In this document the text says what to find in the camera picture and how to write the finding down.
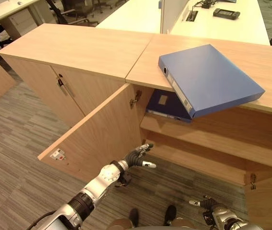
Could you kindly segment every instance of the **black shoe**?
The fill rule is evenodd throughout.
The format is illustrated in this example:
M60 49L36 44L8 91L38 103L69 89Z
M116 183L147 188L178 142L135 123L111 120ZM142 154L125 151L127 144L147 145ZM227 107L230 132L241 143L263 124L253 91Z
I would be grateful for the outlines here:
M128 217L128 219L131 220L132 224L134 227L137 227L138 226L138 223L139 223L139 212L136 208L133 208L131 211L130 211L130 215Z
M173 221L176 217L176 207L174 205L170 205L166 210L165 221L163 226L170 226L170 221Z

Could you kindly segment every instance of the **electronic device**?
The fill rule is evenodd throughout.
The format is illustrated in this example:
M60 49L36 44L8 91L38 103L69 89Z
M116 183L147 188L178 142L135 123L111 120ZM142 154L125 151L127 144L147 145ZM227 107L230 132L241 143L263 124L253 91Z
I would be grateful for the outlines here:
M158 65L191 118L254 101L265 92L212 45L161 55Z
M239 17L240 12L237 11L228 11L228 10L222 10L220 8L217 8L213 12L213 16L220 17L220 18L227 18L235 20Z
M175 120L191 122L190 115L175 92L155 89L146 107L146 111Z

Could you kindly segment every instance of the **drawer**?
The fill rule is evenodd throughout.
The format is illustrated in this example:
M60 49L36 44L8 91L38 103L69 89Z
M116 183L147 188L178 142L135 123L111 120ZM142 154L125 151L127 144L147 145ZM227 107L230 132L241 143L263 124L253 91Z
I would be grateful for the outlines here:
M23 9L13 15L11 15L9 17L9 19L11 20L11 22L14 26L17 26L17 25L19 25L29 19L32 19L32 16L31 16L28 9Z
M130 106L137 91L142 95ZM98 175L102 166L122 159L131 149L142 143L140 122L152 88L124 84L97 108L60 137L38 158L83 181ZM51 154L60 149L64 160L55 160Z

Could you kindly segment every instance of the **cable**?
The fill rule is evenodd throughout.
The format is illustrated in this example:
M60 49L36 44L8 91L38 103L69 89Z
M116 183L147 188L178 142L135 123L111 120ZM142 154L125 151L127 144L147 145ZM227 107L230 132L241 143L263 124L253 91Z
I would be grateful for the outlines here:
M37 223L38 223L40 220L42 220L42 219L44 219L45 217L48 217L48 216L50 216L50 215L53 215L55 212L56 212L56 211L51 211L51 212L48 212L48 213L44 214L43 216L41 216L40 218L38 218L36 221L34 221L28 228L26 228L26 230L32 229L35 225L37 225Z

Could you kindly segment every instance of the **door latch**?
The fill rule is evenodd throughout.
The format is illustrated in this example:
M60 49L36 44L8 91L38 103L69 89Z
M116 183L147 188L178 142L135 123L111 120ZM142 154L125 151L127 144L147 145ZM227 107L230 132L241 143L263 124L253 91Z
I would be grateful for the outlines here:
M137 90L135 99L130 100L130 108L132 109L137 101L140 100L140 97L142 95L142 91Z
M57 149L56 151L54 151L54 152L50 155L50 157L51 157L52 159L57 160L57 161L62 161L62 160L65 159L64 151L61 150L61 149Z
M251 190L255 190L256 189L256 175L254 173L251 173L250 175L250 179L251 179Z

